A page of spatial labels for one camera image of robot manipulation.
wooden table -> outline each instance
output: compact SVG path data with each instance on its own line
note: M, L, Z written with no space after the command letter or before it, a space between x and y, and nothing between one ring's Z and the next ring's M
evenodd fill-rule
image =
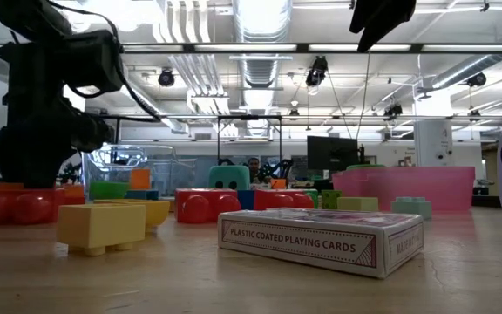
M0 313L501 313L502 212L436 216L385 280L218 250L172 217L135 250L67 256L52 226L0 228Z

playing card box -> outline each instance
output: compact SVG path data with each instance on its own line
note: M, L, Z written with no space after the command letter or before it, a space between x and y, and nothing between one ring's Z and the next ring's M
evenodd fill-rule
M278 208L221 214L223 249L385 278L424 247L420 215Z

pink plastic bin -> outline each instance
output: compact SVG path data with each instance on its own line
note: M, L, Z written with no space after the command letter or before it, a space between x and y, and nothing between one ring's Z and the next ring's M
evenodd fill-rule
M332 175L344 196L377 197L390 211L397 197L424 197L434 212L465 212L471 208L474 167L358 168Z

computer monitor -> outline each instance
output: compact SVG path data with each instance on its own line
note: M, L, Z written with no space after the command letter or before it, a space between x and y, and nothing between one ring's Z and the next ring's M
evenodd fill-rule
M309 170L346 170L359 164L357 140L308 136L307 161Z

clear plastic bin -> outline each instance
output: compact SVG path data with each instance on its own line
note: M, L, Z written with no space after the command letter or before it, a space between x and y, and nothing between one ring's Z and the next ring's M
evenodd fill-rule
M193 188L194 166L195 160L178 160L173 147L105 145L83 154L82 178L89 196L91 181L129 182L132 169L149 168L151 189L172 196L176 188Z
M465 212L475 177L474 167L384 167L342 171L332 181L344 196L377 197L382 211L397 197L424 197L434 212Z

